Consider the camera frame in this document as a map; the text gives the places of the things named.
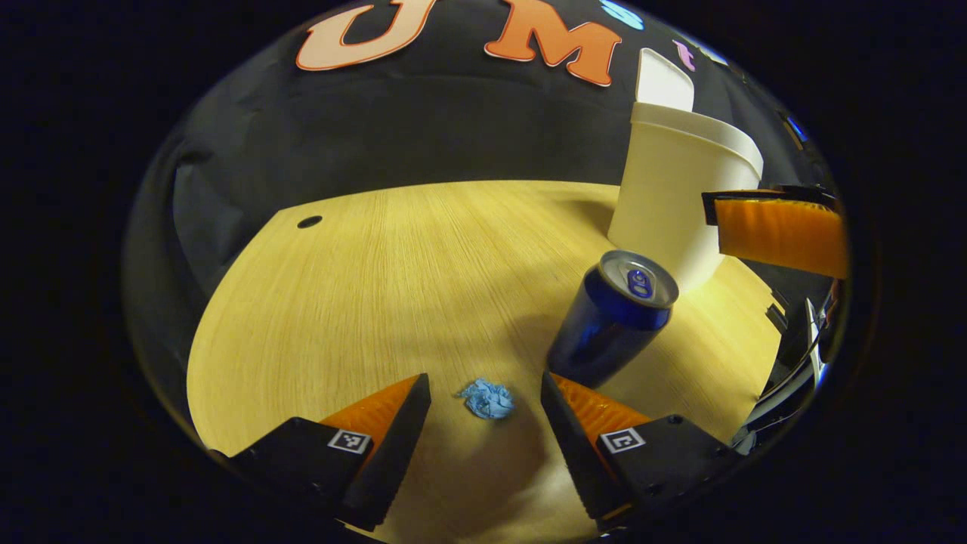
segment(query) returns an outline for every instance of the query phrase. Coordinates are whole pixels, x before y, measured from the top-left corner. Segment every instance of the orange foam pad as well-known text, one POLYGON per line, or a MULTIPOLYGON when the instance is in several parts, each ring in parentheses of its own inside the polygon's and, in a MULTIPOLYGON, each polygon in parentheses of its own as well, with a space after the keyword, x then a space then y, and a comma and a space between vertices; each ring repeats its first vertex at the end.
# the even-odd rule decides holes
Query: orange foam pad
POLYGON ((571 407, 577 421, 580 422, 581 428, 584 429, 591 445, 598 452, 598 457, 601 458, 604 467, 614 476, 611 467, 608 466, 604 456, 598 450, 596 444, 598 436, 648 423, 651 419, 580 383, 561 378, 553 373, 551 373, 551 377, 554 378, 557 388, 561 390, 561 395, 567 401, 568 406, 571 407))
POLYGON ((849 275, 846 230, 835 211, 796 200, 716 200, 718 250, 833 278, 849 275))
POLYGON ((383 442, 386 433, 389 432, 390 425, 396 418, 399 407, 403 406, 403 401, 406 400, 406 396, 409 395, 417 378, 419 378, 419 375, 394 383, 358 403, 341 409, 319 423, 353 433, 370 435, 372 437, 372 449, 369 450, 369 455, 363 462, 365 465, 379 448, 379 444, 383 442))

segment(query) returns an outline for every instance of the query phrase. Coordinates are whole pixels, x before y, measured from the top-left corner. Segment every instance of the letter m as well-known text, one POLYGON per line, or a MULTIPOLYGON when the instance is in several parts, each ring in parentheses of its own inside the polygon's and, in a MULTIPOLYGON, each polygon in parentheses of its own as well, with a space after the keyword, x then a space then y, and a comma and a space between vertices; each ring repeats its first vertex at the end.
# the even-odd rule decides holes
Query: letter m
POLYGON ((541 0, 504 1, 511 5, 511 14, 500 39, 483 47, 488 55, 521 62, 534 60, 537 53, 529 46, 534 35, 547 66, 557 66, 578 51, 577 58, 568 63, 568 72, 602 87, 611 84, 611 54, 621 42, 614 31, 595 22, 568 30, 557 11, 541 0))

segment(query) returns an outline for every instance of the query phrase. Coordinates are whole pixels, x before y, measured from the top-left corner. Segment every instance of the orange letter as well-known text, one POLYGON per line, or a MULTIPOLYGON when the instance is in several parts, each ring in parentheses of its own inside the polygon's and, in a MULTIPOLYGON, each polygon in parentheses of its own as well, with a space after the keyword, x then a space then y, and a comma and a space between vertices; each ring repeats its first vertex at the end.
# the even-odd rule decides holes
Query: orange letter
POLYGON ((371 5, 317 22, 308 29, 308 38, 296 55, 296 66, 311 71, 332 70, 399 51, 420 35, 434 1, 390 0, 399 9, 389 30, 379 38, 361 44, 347 45, 342 39, 356 17, 371 10, 371 5))
POLYGON ((577 58, 568 63, 568 72, 602 87, 611 84, 611 53, 621 43, 621 36, 595 22, 568 30, 557 11, 541 0, 504 1, 511 5, 511 14, 500 39, 483 47, 486 54, 523 62, 534 60, 537 53, 527 45, 533 34, 538 37, 547 66, 561 64, 580 49, 577 58))

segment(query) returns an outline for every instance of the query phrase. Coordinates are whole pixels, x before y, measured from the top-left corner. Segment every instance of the white lid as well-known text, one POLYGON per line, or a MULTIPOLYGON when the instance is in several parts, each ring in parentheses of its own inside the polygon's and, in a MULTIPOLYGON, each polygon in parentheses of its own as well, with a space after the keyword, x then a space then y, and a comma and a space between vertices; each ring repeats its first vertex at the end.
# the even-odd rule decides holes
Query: white lid
POLYGON ((688 74, 671 61, 645 47, 638 53, 638 80, 634 84, 634 99, 691 111, 695 99, 695 85, 688 74))
POLYGON ((631 122, 664 127, 707 139, 745 159, 759 179, 762 179, 762 153, 755 141, 728 123, 693 111, 642 102, 634 103, 631 108, 631 122))

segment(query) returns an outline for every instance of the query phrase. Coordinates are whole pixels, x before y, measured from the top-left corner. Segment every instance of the blue crumpled paper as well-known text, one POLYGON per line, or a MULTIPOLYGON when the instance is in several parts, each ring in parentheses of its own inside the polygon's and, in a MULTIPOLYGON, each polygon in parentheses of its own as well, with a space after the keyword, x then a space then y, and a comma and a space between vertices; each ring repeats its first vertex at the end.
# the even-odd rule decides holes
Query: blue crumpled paper
POLYGON ((483 419, 503 419, 513 411, 513 397, 507 387, 479 378, 457 393, 467 399, 466 406, 483 419))

